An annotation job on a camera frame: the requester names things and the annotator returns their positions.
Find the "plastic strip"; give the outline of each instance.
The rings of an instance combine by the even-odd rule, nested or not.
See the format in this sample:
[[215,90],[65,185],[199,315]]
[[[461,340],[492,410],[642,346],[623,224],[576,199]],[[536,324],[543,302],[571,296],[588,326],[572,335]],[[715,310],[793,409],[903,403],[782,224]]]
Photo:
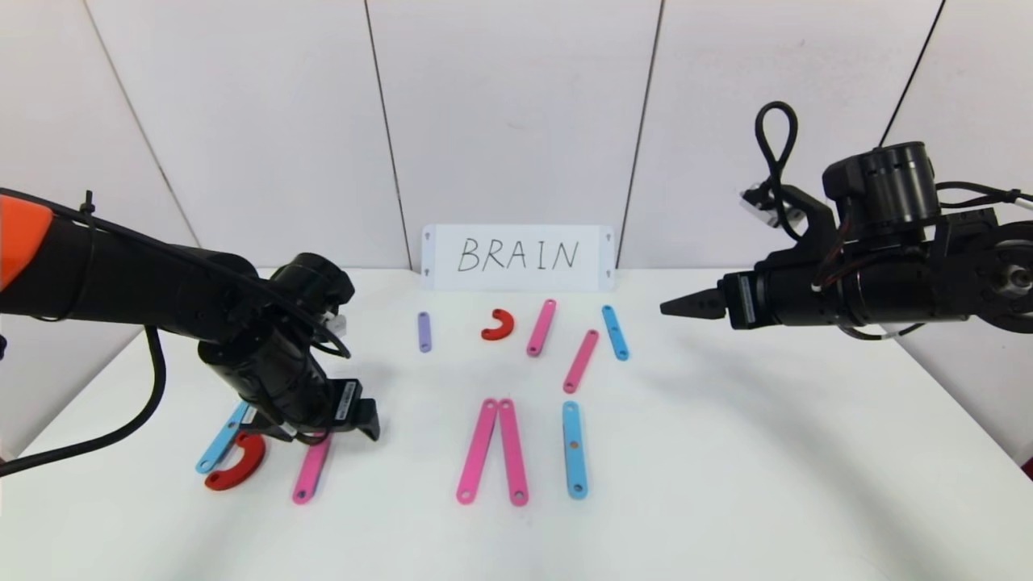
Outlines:
[[488,458],[488,446],[492,442],[492,432],[495,431],[495,418],[499,402],[488,398],[480,404],[480,415],[477,425],[473,428],[473,439],[470,451],[466,455],[463,476],[459,479],[459,489],[456,498],[460,504],[469,504],[477,497],[477,486],[480,484],[480,473],[484,469]]
[[499,424],[502,428],[502,453],[506,459],[506,480],[509,481],[509,501],[516,507],[527,504],[527,473],[524,471],[524,453],[520,447],[516,429],[516,407],[511,399],[499,400]]
[[215,435],[215,439],[209,445],[208,450],[197,461],[197,465],[194,468],[198,473],[207,475],[215,469],[225,457],[226,452],[229,451],[229,447],[233,444],[233,436],[237,435],[237,431],[244,421],[244,416],[247,415],[250,406],[247,402],[242,401],[237,409],[233,410],[226,423],[222,425],[222,429],[219,433]]
[[582,341],[582,346],[577,349],[574,362],[570,365],[570,371],[567,373],[567,378],[563,381],[563,391],[568,394],[572,394],[577,391],[577,386],[581,385],[582,375],[585,374],[585,368],[588,367],[588,360],[592,358],[592,350],[595,349],[595,343],[598,342],[598,340],[599,332],[595,329],[585,334],[585,340]]
[[538,313],[538,322],[534,324],[534,331],[531,332],[531,340],[527,343],[527,355],[538,357],[541,349],[545,347],[545,335],[549,334],[549,327],[553,324],[553,314],[556,312],[556,301],[549,299],[541,305],[541,312]]
[[581,500],[588,496],[585,440],[581,433],[581,408],[573,401],[563,404],[563,454],[567,462],[567,492]]
[[620,361],[627,361],[630,353],[628,344],[624,341],[624,333],[621,332],[621,324],[617,323],[617,311],[614,307],[603,305],[602,319],[606,322],[606,332],[609,333],[609,342],[614,344],[614,355]]
[[331,432],[325,439],[315,446],[310,446],[305,453],[305,460],[302,461],[302,471],[298,475],[298,484],[294,485],[294,493],[290,499],[295,504],[304,504],[312,499],[316,492],[316,485],[319,484],[319,475],[322,473],[323,462],[326,461],[326,453],[330,451],[330,440],[334,437]]
[[428,353],[431,350],[431,315],[421,312],[416,316],[416,327],[419,331],[419,350]]

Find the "blue bar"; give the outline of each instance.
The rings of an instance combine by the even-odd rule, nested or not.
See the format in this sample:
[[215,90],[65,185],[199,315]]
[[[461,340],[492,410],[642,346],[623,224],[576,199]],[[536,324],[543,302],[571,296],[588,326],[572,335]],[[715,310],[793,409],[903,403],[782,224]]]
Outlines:
[[222,425],[222,429],[216,434],[215,439],[212,440],[212,445],[208,447],[205,451],[205,455],[200,457],[197,461],[196,469],[199,473],[207,475],[215,469],[222,461],[222,457],[226,455],[226,451],[233,444],[233,437],[237,435],[237,430],[241,427],[241,422],[244,420],[244,416],[247,415],[248,408],[251,406],[247,404],[246,401],[242,401],[233,415],[226,420],[226,423]]
[[563,404],[563,450],[567,461],[567,492],[574,499],[588,496],[585,440],[581,433],[581,408],[573,401]]
[[621,324],[617,323],[617,311],[614,307],[603,305],[602,319],[606,322],[606,332],[609,333],[609,342],[614,344],[614,355],[620,361],[627,361],[630,351],[628,344],[624,342],[624,333],[621,333]]

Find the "orange arm cover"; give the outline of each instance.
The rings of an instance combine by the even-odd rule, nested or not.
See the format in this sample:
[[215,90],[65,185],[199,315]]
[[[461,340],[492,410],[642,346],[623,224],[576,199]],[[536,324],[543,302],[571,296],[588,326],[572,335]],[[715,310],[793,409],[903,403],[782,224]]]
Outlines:
[[0,290],[32,262],[53,220],[50,208],[0,195]]

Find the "red curved piece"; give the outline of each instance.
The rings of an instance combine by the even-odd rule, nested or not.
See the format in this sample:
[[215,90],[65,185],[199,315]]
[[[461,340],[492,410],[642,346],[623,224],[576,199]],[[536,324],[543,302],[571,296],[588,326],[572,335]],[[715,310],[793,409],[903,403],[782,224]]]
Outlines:
[[480,332],[480,336],[489,341],[498,341],[499,339],[505,339],[513,332],[513,315],[502,309],[495,309],[492,311],[492,316],[502,322],[502,325],[498,329],[484,329]]
[[208,475],[205,486],[212,490],[229,490],[248,480],[265,457],[265,440],[259,434],[237,434],[233,444],[244,449],[244,457],[225,470],[215,470]]

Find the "robotic arm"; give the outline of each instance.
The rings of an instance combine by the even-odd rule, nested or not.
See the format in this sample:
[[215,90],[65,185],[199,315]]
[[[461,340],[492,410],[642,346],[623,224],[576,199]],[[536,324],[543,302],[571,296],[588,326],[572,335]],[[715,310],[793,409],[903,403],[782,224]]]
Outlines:
[[[778,160],[762,127],[764,114],[774,109],[790,123]],[[733,329],[835,325],[869,340],[970,315],[1006,331],[1033,333],[1033,222],[998,225],[991,209],[941,212],[1028,203],[1033,196],[968,182],[937,184],[921,143],[880,147],[834,163],[822,175],[825,195],[837,206],[837,228],[827,206],[781,184],[795,121],[785,103],[760,111],[755,129],[771,177],[743,195],[754,210],[770,215],[771,225],[789,233],[795,246],[772,252],[752,271],[725,275],[716,288],[662,304],[662,313],[716,319],[727,312]],[[942,189],[982,196],[946,204],[937,193]],[[802,236],[789,225],[799,213],[808,222]],[[932,241],[925,235],[930,226],[935,228]],[[883,323],[913,325],[889,335],[854,329]]]
[[91,195],[75,212],[0,188],[0,313],[144,325],[152,351],[157,328],[191,337],[201,361],[258,410],[244,431],[306,444],[352,429],[379,437],[362,385],[327,378],[310,351],[350,357],[325,327],[354,295],[347,274],[305,253],[264,280],[241,256],[94,218]]

